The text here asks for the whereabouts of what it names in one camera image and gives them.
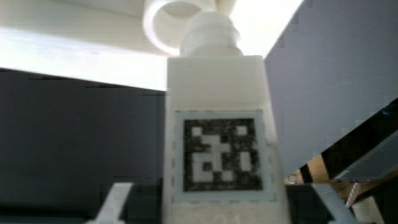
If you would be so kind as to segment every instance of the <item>dark panel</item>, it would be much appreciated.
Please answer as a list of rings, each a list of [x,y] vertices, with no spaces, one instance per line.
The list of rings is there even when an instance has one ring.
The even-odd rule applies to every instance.
[[[112,183],[131,181],[142,192],[124,216],[156,221],[163,99],[151,90],[0,73],[0,215],[12,208],[92,217]]]

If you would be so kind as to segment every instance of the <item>qr code label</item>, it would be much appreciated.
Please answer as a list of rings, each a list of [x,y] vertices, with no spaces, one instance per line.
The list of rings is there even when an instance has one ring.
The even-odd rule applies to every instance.
[[[185,120],[183,190],[261,190],[254,119]]]
[[[176,113],[176,201],[272,200],[263,114]]]

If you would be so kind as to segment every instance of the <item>black and white pattern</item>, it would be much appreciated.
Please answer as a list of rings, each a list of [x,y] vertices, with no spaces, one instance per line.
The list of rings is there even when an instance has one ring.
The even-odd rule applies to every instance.
[[[254,118],[185,119],[183,191],[263,190]]]

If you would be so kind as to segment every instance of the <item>white plastic container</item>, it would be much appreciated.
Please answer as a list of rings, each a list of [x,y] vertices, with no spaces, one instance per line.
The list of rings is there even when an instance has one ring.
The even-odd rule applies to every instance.
[[[288,224],[261,56],[242,56],[227,17],[192,20],[169,59],[165,224]]]

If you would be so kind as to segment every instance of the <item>white object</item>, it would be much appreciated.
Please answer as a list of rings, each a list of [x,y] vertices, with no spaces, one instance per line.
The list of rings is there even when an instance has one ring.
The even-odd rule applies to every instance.
[[[217,1],[245,54],[267,55],[300,2]],[[146,37],[137,9],[142,0],[0,0],[0,67],[165,91],[167,54]]]
[[[151,43],[169,54],[178,55],[192,17],[215,10],[215,0],[146,0],[144,31]]]
[[[131,183],[114,184],[96,220],[89,221],[87,224],[124,224],[124,221],[119,220],[119,216],[123,212],[131,186],[133,186]]]
[[[288,224],[290,212],[279,167],[277,136],[263,57],[242,56],[235,41],[238,32],[222,14],[203,13],[194,18],[190,33],[181,46],[183,57],[169,59],[167,71],[163,223]],[[183,164],[190,162],[181,156],[181,150],[176,149],[176,147],[183,147],[183,131],[178,132],[176,130],[181,130],[181,125],[185,125],[185,118],[181,116],[203,116],[204,119],[206,114],[226,119],[227,117],[235,119],[247,118],[249,114],[252,114],[254,130],[261,143],[252,147],[259,150],[261,169],[258,171],[261,172],[259,176],[265,181],[265,191],[222,189],[219,191],[203,190],[190,192],[181,186],[188,181],[188,171],[183,168]],[[211,153],[213,151],[220,151],[224,144],[220,143],[220,139],[208,138],[204,141],[206,144],[203,144],[208,145],[208,151]],[[243,154],[236,159],[238,163],[242,161],[240,166],[243,171],[251,170],[254,164],[249,162],[249,155]],[[235,177],[229,172],[231,170],[220,167],[220,157],[210,158],[208,153],[206,158],[195,156],[195,160],[211,162],[217,171],[222,169],[222,182],[231,182],[235,178],[242,178]],[[195,170],[201,171],[199,163],[195,163]],[[201,176],[201,181],[210,182],[211,187],[210,175],[213,173],[208,172],[204,174],[197,172],[197,175]]]

